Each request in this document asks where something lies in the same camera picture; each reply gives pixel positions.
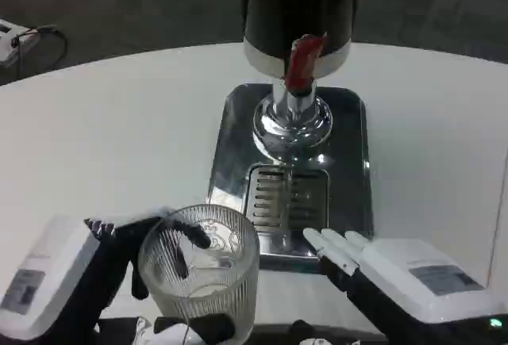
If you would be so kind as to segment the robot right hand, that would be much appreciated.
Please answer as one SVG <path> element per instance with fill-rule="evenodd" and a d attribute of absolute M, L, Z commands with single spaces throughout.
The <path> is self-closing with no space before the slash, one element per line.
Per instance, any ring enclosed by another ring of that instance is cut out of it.
<path fill-rule="evenodd" d="M 323 274 L 390 344 L 505 344 L 507 307 L 418 239 L 304 228 Z"/>

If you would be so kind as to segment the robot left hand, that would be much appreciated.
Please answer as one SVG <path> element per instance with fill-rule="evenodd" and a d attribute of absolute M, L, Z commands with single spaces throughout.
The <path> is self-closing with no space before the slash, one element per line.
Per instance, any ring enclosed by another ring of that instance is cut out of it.
<path fill-rule="evenodd" d="M 192 319 L 162 316 L 102 318 L 133 269 L 131 294 L 148 297 L 138 268 L 147 234 L 161 222 L 200 248 L 210 239 L 169 211 L 124 220 L 50 220 L 1 297 L 3 344 L 220 344 L 236 334 L 225 313 Z"/>

